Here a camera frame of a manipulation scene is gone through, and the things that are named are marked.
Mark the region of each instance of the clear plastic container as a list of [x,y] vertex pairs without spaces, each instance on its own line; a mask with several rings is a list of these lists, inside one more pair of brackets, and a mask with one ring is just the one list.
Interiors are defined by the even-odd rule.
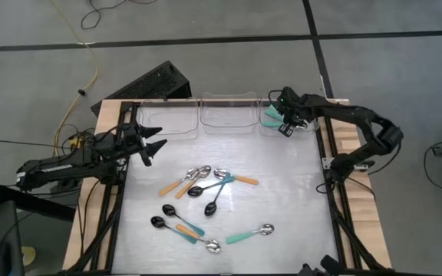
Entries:
[[137,112],[137,121],[145,127],[162,127],[152,140],[191,140],[199,128],[198,100],[145,100]]
[[253,133],[259,119],[259,98],[254,92],[238,95],[206,92],[200,101],[200,122],[208,134]]
[[[276,96],[271,96],[272,102],[276,101]],[[259,132],[263,136],[286,138],[279,132],[279,127],[283,124],[283,117],[270,104],[269,99],[261,99],[259,102],[260,124]],[[305,139],[308,135],[314,135],[313,132],[319,128],[318,121],[308,123],[306,128],[295,127],[294,132],[289,138]]]

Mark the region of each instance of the spoon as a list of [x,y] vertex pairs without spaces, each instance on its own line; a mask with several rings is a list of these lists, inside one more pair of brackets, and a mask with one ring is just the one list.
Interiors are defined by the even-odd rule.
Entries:
[[186,228],[183,225],[176,225],[176,229],[190,237],[196,238],[197,240],[203,242],[206,244],[207,251],[218,254],[221,252],[221,245],[219,245],[219,242],[216,240],[205,240],[198,236],[198,234],[190,231],[188,228]]
[[266,223],[266,224],[262,225],[262,227],[259,230],[255,230],[254,232],[243,233],[243,234],[238,234],[238,235],[233,235],[231,237],[228,237],[228,238],[226,238],[226,243],[228,245],[230,245],[232,243],[239,242],[239,241],[242,241],[246,238],[249,238],[257,233],[262,233],[262,235],[270,235],[272,232],[274,232],[274,225]]
[[154,216],[153,218],[151,218],[151,224],[152,224],[154,227],[156,227],[156,228],[166,227],[166,228],[168,228],[169,230],[175,232],[176,234],[181,235],[182,237],[184,237],[187,241],[189,241],[189,242],[190,242],[191,244],[193,244],[193,245],[195,245],[196,242],[197,242],[197,239],[196,239],[196,238],[193,238],[193,237],[191,237],[191,236],[189,236],[189,235],[185,235],[185,234],[183,234],[182,232],[178,232],[177,230],[170,228],[170,227],[165,223],[165,221],[163,220],[162,217]]
[[160,196],[164,196],[164,195],[166,195],[168,192],[170,192],[171,190],[175,189],[178,185],[180,185],[180,184],[181,184],[182,182],[184,182],[185,180],[187,180],[187,179],[192,180],[193,177],[196,175],[196,173],[197,173],[198,170],[199,170],[198,168],[192,168],[192,169],[189,169],[189,170],[187,171],[186,176],[185,176],[184,178],[182,178],[181,180],[177,180],[177,181],[174,182],[173,184],[171,184],[171,185],[169,185],[169,186],[167,186],[167,187],[161,189],[161,190],[160,190]]
[[[214,169],[214,176],[216,176],[219,179],[223,179],[225,174],[227,173],[227,171],[225,169]],[[239,180],[241,182],[245,182],[248,184],[253,184],[253,185],[258,185],[259,184],[259,180],[257,179],[251,179],[245,176],[233,176],[235,177],[236,180]]]
[[193,186],[193,184],[199,179],[199,178],[206,178],[211,173],[211,166],[202,166],[199,168],[199,171],[196,176],[194,176],[193,180],[189,182],[185,187],[183,187],[176,195],[175,198],[179,199],[183,196],[183,194],[190,189],[190,187]]
[[[226,173],[226,180],[227,179],[231,179],[231,175],[229,174],[229,172]],[[206,215],[206,216],[214,215],[214,213],[218,209],[218,206],[216,205],[216,200],[218,199],[219,194],[223,190],[224,185],[226,185],[226,183],[223,183],[221,185],[221,187],[219,188],[219,191],[218,191],[216,197],[214,198],[214,200],[212,202],[207,203],[206,208],[204,209],[204,215]]]
[[192,197],[197,197],[197,196],[202,195],[204,190],[206,190],[206,189],[211,189],[212,187],[216,187],[216,186],[222,185],[223,183],[230,183],[233,181],[235,181],[235,178],[231,176],[229,178],[225,178],[224,180],[219,181],[216,184],[212,184],[211,186],[207,186],[204,188],[199,187],[199,186],[194,186],[187,191],[187,195],[192,196]]
[[189,227],[191,227],[197,234],[199,234],[201,236],[204,236],[206,234],[204,232],[204,230],[202,230],[201,228],[196,227],[196,226],[190,224],[188,221],[186,221],[185,219],[183,219],[179,215],[177,215],[176,212],[175,212],[175,207],[171,206],[170,204],[163,205],[163,207],[161,209],[163,210],[165,215],[168,215],[168,216],[175,215],[177,218],[183,220],[183,222],[185,222]]

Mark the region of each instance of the yellow cable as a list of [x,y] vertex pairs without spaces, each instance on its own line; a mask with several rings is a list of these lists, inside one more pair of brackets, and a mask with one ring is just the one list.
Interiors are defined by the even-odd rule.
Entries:
[[[57,7],[57,5],[54,3],[54,0],[49,0],[49,2],[54,6],[55,10],[58,12],[58,14],[66,21],[66,24],[68,24],[69,29],[71,30],[71,32],[73,33],[74,38],[76,38],[76,40],[78,42],[80,42],[83,46],[85,46],[89,52],[91,53],[91,57],[93,58],[93,62],[95,64],[95,75],[93,76],[93,78],[90,80],[90,82],[83,88],[83,90],[86,90],[88,88],[90,88],[90,86],[97,80],[97,76],[98,76],[98,62],[97,62],[97,58],[95,57],[95,53],[93,52],[93,50],[91,50],[90,46],[88,46],[86,43],[84,43],[79,37],[78,34],[76,34],[76,31],[74,30],[73,26],[71,25],[71,23],[69,23],[68,18],[66,18],[66,16],[64,15],[64,13]],[[71,111],[73,110],[74,106],[76,105],[76,103],[78,102],[78,99],[80,98],[80,94],[78,94],[75,99],[73,100],[73,103],[69,106],[68,111],[66,112],[66,114],[64,115],[64,117],[62,118],[61,123],[59,124],[59,128],[55,133],[54,136],[54,154],[59,155],[58,152],[58,147],[59,147],[59,136],[61,135],[61,129],[62,126],[64,125],[64,123],[66,122],[66,119],[69,117],[69,115],[71,114]]]

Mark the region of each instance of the black box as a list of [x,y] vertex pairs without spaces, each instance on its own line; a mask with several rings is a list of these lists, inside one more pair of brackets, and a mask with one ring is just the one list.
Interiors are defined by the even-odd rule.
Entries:
[[[117,92],[109,99],[186,99],[192,97],[190,83],[170,61],[165,61]],[[91,107],[98,117],[101,101]]]

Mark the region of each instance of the gray floor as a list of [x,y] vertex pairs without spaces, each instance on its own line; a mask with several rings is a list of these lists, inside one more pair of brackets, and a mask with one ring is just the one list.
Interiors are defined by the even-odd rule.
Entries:
[[[302,2],[296,0],[128,2],[104,11],[101,24],[90,31],[79,29],[90,10],[85,0],[56,2],[89,42],[309,33]],[[311,4],[320,34],[442,30],[440,0]],[[59,43],[74,43],[74,38],[47,1],[0,0],[0,46]],[[426,148],[442,140],[442,37],[322,41],[322,50],[335,96],[389,117],[405,134],[397,160],[371,177],[394,268],[442,274],[442,190],[426,180],[422,169]],[[68,121],[80,129],[96,122],[91,104],[166,60],[189,78],[197,97],[208,91],[264,95],[284,85],[300,94],[322,93],[310,41],[102,48],[96,53],[98,81]],[[0,139],[51,143],[76,90],[93,74],[92,66],[86,50],[0,52]],[[0,183],[12,184],[22,162],[50,153],[45,147],[0,143]],[[429,163],[431,176],[442,184],[442,159],[430,156]],[[33,215],[20,227],[22,241],[38,249],[32,273],[58,271],[71,225]],[[46,238],[48,229],[53,239]]]

